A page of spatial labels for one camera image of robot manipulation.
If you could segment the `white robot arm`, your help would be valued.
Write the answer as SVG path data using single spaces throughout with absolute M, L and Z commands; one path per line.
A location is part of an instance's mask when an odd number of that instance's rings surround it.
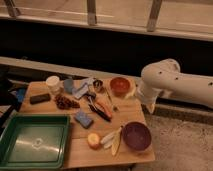
M 166 59 L 142 69 L 135 95 L 150 113 L 158 97 L 213 109 L 213 76 L 184 74 L 176 60 Z

